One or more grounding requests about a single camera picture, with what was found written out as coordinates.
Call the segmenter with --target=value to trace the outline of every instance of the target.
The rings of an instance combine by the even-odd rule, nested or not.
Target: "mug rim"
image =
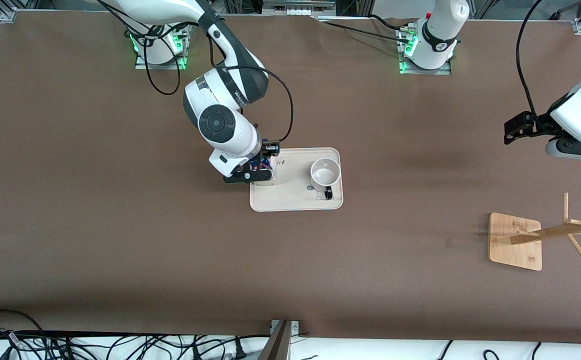
[[[315,164],[317,164],[321,160],[329,160],[337,166],[337,178],[335,178],[335,180],[333,180],[330,184],[323,184],[323,183],[315,180],[315,178],[313,177],[313,168],[315,167]],[[313,161],[313,164],[311,164],[311,166],[310,166],[310,178],[311,178],[311,180],[313,180],[313,182],[316,182],[317,184],[319,184],[323,187],[332,187],[334,184],[337,184],[337,182],[339,182],[339,180],[342,178],[342,166],[339,164],[339,162],[337,162],[336,160],[333,160],[330,157],[320,157],[317,160]]]

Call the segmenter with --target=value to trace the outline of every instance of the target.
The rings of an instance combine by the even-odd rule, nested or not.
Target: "brown table surface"
[[[423,76],[399,73],[391,41],[313,18],[226,21],[292,90],[283,146],[341,153],[343,207],[254,212],[110,14],[23,11],[0,26],[0,307],[48,330],[245,334],[289,318],[316,337],[581,342],[567,239],[544,242],[542,271],[487,259],[491,212],[556,225],[568,191],[581,218],[581,161],[548,157],[548,137],[503,144],[528,108],[519,22],[466,23],[453,75]],[[521,54],[541,111],[581,79],[567,22],[529,24]],[[198,33],[182,87],[209,68]],[[289,105],[269,88],[244,114],[275,138]]]

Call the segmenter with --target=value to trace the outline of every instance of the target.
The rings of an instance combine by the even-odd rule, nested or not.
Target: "small cup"
[[[337,161],[328,157],[315,160],[310,167],[310,183],[316,191],[324,193],[326,200],[333,198],[333,185],[341,177],[341,167]]]

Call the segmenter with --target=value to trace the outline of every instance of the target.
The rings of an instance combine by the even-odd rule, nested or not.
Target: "beige tray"
[[[295,212],[300,210],[335,210],[344,203],[342,171],[332,187],[332,199],[326,200],[311,186],[311,165],[317,159],[331,158],[341,166],[339,152],[332,147],[282,148],[272,158],[277,176],[270,182],[250,184],[250,205],[256,212]]]

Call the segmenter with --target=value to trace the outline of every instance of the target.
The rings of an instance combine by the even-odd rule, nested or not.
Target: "wooden base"
[[[488,217],[488,259],[491,262],[540,271],[542,269],[542,242],[502,244],[500,237],[512,237],[517,231],[531,232],[542,228],[534,219],[492,212]]]

